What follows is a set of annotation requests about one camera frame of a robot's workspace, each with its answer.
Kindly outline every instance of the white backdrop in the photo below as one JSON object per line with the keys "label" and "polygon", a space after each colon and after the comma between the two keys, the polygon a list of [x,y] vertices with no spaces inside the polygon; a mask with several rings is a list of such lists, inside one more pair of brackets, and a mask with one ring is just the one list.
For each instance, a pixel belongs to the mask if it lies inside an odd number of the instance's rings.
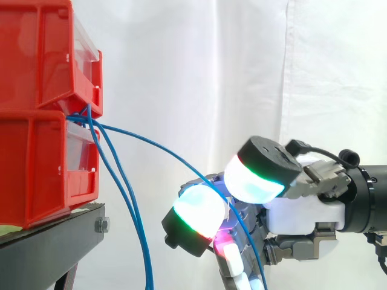
{"label": "white backdrop", "polygon": [[[349,147],[364,163],[387,163],[384,1],[73,4],[103,52],[103,123],[152,138],[204,173],[221,171],[250,135],[300,138],[335,153]],[[137,195],[156,289],[222,289],[211,254],[197,259],[164,244],[161,220],[195,176],[158,149],[111,135]],[[144,289],[140,245],[104,168],[99,201],[111,231],[80,262],[74,289]],[[339,239],[321,261],[267,270],[270,289],[382,289],[373,247],[361,235]]]}

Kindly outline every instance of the glowing led light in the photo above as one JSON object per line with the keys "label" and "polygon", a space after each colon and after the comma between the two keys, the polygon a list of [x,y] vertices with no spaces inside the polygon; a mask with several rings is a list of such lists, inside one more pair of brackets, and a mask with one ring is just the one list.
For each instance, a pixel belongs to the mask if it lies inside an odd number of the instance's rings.
{"label": "glowing led light", "polygon": [[224,171],[224,183],[232,196],[249,204],[272,201],[285,187],[251,172],[235,155]]}
{"label": "glowing led light", "polygon": [[212,239],[223,222],[225,206],[216,191],[198,184],[183,192],[175,201],[174,210],[191,229]]}

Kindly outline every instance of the plastic drawer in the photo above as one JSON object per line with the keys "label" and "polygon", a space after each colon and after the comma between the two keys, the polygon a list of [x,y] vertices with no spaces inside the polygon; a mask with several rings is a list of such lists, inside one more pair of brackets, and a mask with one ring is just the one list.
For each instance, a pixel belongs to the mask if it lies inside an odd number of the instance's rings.
{"label": "plastic drawer", "polygon": [[102,54],[70,0],[0,0],[0,39],[1,110],[102,115]]}
{"label": "plastic drawer", "polygon": [[58,111],[0,112],[0,225],[30,228],[98,197],[88,129]]}

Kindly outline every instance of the bolt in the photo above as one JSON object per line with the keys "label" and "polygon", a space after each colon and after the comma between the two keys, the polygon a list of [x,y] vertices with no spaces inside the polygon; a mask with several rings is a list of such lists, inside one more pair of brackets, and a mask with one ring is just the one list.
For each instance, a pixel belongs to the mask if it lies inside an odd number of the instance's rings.
{"label": "bolt", "polygon": [[107,233],[110,230],[110,218],[109,217],[98,217],[96,220],[96,232]]}

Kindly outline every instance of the black metal table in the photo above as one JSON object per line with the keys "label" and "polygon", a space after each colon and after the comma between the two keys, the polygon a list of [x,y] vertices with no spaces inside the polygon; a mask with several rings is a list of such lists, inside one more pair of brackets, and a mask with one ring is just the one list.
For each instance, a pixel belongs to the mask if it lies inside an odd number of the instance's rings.
{"label": "black metal table", "polygon": [[87,204],[82,211],[31,230],[0,237],[0,289],[72,289],[78,261],[108,231],[104,204]]}

